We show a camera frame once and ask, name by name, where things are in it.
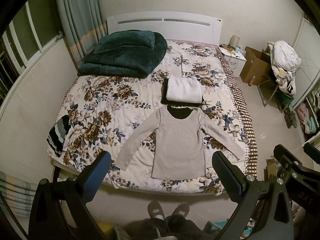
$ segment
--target shirt neckline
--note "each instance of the shirt neckline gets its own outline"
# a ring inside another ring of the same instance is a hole
[[[187,120],[190,116],[192,116],[196,112],[196,110],[192,109],[192,112],[186,118],[179,119],[179,118],[175,118],[172,114],[170,114],[167,106],[165,107],[165,110],[166,110],[167,114],[169,114],[170,118],[172,118],[174,120],[179,120],[179,121]]]

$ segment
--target floral bedspread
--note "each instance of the floral bedspread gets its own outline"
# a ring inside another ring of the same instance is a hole
[[[213,122],[243,148],[246,155],[237,161],[222,144],[204,133],[205,158],[221,150],[244,173],[255,174],[255,139],[251,118],[239,96],[226,62],[216,48],[168,41],[167,53],[160,65],[146,78],[105,76],[78,77],[67,91],[57,120],[68,114],[71,129],[66,137],[63,154],[58,157],[48,147],[47,154],[65,166],[82,171],[101,151],[108,151],[112,167],[104,182],[115,188],[131,188],[154,192],[212,193],[219,195],[223,186],[208,168],[202,177],[188,180],[161,180],[151,177],[155,154],[155,133],[140,145],[126,171],[114,163],[124,142],[149,115],[162,107],[161,88],[164,78],[195,76],[202,85],[202,110]]]

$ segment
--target dark pants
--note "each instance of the dark pants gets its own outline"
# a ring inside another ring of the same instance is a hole
[[[178,239],[212,240],[211,235],[203,232],[191,220],[186,220],[182,215],[172,215],[165,220],[151,218],[143,222],[132,240],[154,240],[158,239],[159,231],[161,237],[175,236]]]

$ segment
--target bed leg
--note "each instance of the bed leg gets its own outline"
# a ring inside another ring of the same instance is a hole
[[[54,167],[52,182],[57,182],[59,175],[60,175],[60,170],[61,170],[60,167],[58,167],[58,166]]]

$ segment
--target white sock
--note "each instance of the white sock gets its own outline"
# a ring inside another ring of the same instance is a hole
[[[159,218],[161,220],[164,220],[164,217],[162,215],[156,215],[155,218]]]

